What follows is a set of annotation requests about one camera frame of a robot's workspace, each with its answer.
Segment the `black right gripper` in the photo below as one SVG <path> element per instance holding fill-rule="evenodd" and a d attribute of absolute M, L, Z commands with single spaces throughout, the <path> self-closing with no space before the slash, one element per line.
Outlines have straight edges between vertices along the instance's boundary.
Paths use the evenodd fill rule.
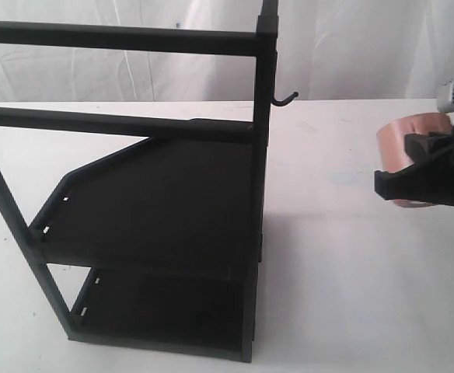
<path fill-rule="evenodd" d="M 454 113 L 454 83 L 449 85 L 449 101 L 444 112 Z M 454 207 L 454 151 L 452 157 L 443 154 L 428 159 L 450 145 L 452 137 L 454 141 L 454 125 L 452 136 L 440 132 L 406 134 L 404 151 L 415 164 L 396 173 L 375 171 L 375 192 L 384 200 L 412 200 Z"/>

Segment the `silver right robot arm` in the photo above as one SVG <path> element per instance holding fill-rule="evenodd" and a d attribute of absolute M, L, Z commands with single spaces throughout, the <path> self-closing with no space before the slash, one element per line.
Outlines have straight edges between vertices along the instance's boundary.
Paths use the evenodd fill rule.
<path fill-rule="evenodd" d="M 440 85 L 437 108 L 378 131 L 382 169 L 374 173 L 374 189 L 384 200 L 454 207 L 454 78 Z"/>

